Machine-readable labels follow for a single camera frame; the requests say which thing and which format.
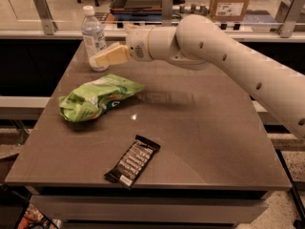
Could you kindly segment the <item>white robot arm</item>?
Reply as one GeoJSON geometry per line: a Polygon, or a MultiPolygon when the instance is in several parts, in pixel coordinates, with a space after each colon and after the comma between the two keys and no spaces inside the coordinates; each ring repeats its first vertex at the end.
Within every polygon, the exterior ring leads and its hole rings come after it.
{"type": "Polygon", "coordinates": [[[176,27],[125,27],[126,43],[91,57],[97,66],[163,60],[200,71],[214,64],[298,138],[305,138],[305,75],[237,42],[211,20],[189,15],[176,27]]]}

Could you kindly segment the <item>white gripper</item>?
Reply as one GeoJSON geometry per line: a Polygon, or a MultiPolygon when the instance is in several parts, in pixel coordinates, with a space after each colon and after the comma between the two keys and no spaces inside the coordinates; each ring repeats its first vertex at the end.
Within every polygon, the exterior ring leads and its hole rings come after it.
{"type": "Polygon", "coordinates": [[[126,63],[132,57],[136,61],[152,61],[149,53],[149,38],[153,28],[128,24],[125,26],[126,45],[114,42],[104,50],[98,52],[94,57],[97,66],[118,65],[126,63]]]}

